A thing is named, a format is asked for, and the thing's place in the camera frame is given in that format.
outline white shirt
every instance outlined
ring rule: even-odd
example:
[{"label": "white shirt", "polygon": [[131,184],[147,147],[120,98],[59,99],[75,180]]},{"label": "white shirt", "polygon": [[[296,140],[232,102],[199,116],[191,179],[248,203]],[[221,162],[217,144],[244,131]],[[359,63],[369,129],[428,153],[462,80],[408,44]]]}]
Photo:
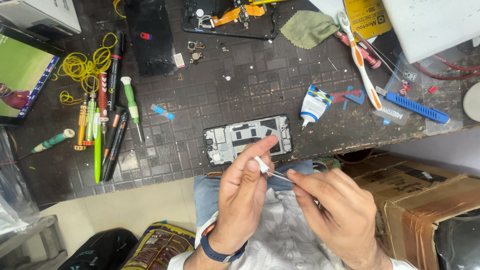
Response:
[{"label": "white shirt", "polygon": [[[195,248],[202,232],[218,218],[218,211],[197,230]],[[170,260],[168,270],[183,270],[193,251]],[[409,264],[391,259],[393,270],[414,270]],[[343,262],[309,228],[293,191],[268,189],[258,227],[248,240],[243,255],[230,270],[346,270]]]}]

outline screen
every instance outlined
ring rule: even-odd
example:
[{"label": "screen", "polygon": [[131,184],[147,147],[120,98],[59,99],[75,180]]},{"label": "screen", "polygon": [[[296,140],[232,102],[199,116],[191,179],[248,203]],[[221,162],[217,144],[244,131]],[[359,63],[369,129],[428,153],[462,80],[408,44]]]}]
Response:
[{"label": "screen", "polygon": [[0,34],[0,116],[24,117],[58,60]]}]

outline fingernail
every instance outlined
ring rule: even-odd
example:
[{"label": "fingernail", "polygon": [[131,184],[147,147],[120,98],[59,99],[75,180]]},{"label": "fingernail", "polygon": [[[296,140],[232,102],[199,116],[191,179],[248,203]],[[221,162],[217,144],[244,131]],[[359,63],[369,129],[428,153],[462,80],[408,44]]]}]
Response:
[{"label": "fingernail", "polygon": [[254,160],[249,160],[247,162],[247,168],[251,171],[251,172],[256,172],[258,171],[258,162],[254,161]]}]

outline hand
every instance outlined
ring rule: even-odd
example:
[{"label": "hand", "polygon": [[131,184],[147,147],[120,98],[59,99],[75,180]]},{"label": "hand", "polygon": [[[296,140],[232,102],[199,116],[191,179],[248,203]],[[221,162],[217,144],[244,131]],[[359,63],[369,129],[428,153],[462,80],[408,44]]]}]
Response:
[{"label": "hand", "polygon": [[267,190],[266,175],[253,158],[259,156],[273,169],[270,148],[277,144],[275,135],[248,145],[233,161],[220,180],[218,221],[208,236],[210,247],[220,254],[239,250],[258,226]]},{"label": "hand", "polygon": [[370,192],[336,168],[308,175],[290,169],[287,176],[296,184],[293,191],[308,226],[347,266],[355,270],[393,268],[375,241],[377,207]]}]

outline jeans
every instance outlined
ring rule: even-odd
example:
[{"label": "jeans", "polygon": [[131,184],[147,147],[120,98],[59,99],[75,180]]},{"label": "jeans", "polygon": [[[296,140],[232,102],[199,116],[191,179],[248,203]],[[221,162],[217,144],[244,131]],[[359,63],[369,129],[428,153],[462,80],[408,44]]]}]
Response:
[{"label": "jeans", "polygon": [[[280,164],[275,171],[287,174],[289,169],[304,174],[313,173],[312,160],[304,160],[287,164]],[[195,200],[195,215],[197,216],[197,228],[205,224],[218,210],[218,190],[221,176],[207,177],[207,175],[195,177],[193,186],[193,199]],[[267,178],[267,189],[273,191],[291,190],[292,184],[280,178],[270,176]]]}]

